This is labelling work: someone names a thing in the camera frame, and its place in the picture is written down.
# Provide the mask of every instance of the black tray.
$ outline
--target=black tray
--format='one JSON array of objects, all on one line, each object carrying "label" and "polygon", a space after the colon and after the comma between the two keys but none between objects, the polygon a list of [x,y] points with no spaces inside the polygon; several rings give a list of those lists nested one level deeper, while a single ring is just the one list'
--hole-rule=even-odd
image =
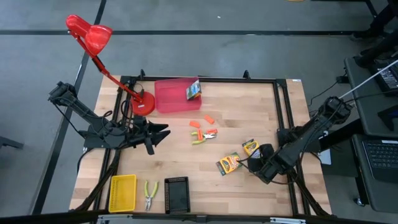
[{"label": "black tray", "polygon": [[164,202],[166,214],[191,212],[188,177],[164,179]]}]

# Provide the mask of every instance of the laptop keyboard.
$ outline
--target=laptop keyboard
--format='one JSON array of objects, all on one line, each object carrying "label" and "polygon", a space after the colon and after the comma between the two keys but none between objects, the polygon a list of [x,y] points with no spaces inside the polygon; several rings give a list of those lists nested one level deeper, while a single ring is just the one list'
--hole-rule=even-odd
[{"label": "laptop keyboard", "polygon": [[398,144],[365,141],[364,145],[372,167],[398,169]]}]

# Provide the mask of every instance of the yellow plastic basket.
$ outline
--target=yellow plastic basket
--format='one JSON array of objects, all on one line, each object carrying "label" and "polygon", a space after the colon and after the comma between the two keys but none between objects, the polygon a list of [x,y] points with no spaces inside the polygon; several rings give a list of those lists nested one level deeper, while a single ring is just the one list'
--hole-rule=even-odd
[{"label": "yellow plastic basket", "polygon": [[111,179],[109,212],[130,212],[136,208],[137,177],[116,175]]}]

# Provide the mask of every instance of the small orange piece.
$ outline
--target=small orange piece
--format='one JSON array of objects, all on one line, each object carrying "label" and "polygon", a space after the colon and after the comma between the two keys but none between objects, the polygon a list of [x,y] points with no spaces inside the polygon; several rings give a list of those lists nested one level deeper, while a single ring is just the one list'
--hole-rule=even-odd
[{"label": "small orange piece", "polygon": [[200,124],[196,121],[190,121],[189,125],[195,128],[200,128]]},{"label": "small orange piece", "polygon": [[201,131],[201,129],[198,129],[197,133],[198,133],[198,140],[199,141],[203,140],[203,132]]},{"label": "small orange piece", "polygon": [[209,122],[210,124],[214,124],[214,119],[211,118],[211,117],[208,116],[208,115],[205,115],[205,120],[206,120],[207,122]]},{"label": "small orange piece", "polygon": [[207,129],[206,130],[206,134],[217,134],[217,129],[215,128],[215,129]]}]

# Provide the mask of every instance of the wooden tabletop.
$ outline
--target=wooden tabletop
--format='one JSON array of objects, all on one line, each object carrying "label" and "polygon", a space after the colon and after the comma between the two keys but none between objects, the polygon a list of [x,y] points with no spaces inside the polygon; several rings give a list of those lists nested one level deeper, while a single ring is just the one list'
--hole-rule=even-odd
[{"label": "wooden tabletop", "polygon": [[[154,82],[141,82],[146,91],[154,92]],[[295,125],[309,120],[307,104],[300,80],[287,80],[290,104]],[[135,212],[144,212],[144,183],[149,181],[149,191],[155,181],[159,190],[152,200],[151,213],[164,213],[164,179],[187,176],[189,178],[191,212],[217,215],[292,215],[287,185],[264,184],[248,170],[241,167],[222,176],[216,162],[237,152],[241,158],[247,155],[242,143],[254,138],[260,144],[271,143],[277,149],[276,129],[278,119],[272,84],[266,83],[207,83],[202,82],[202,106],[198,111],[161,114],[156,110],[146,116],[153,123],[169,124],[169,134],[150,156],[144,146],[124,149],[121,153],[118,175],[137,175],[137,201]],[[103,79],[95,108],[96,114],[112,110],[117,86]],[[280,90],[284,121],[287,126]],[[207,123],[205,114],[215,119]],[[190,120],[198,121],[203,130],[217,128],[214,139],[192,146],[195,128]],[[88,196],[98,182],[104,149],[94,149],[81,162],[70,208],[76,208]],[[305,182],[315,199],[327,212],[330,204],[326,193],[322,170],[317,158],[306,154],[303,158]],[[286,182],[285,176],[274,180]],[[104,188],[101,208],[104,208],[108,184]],[[299,211],[302,201],[296,186]]]}]

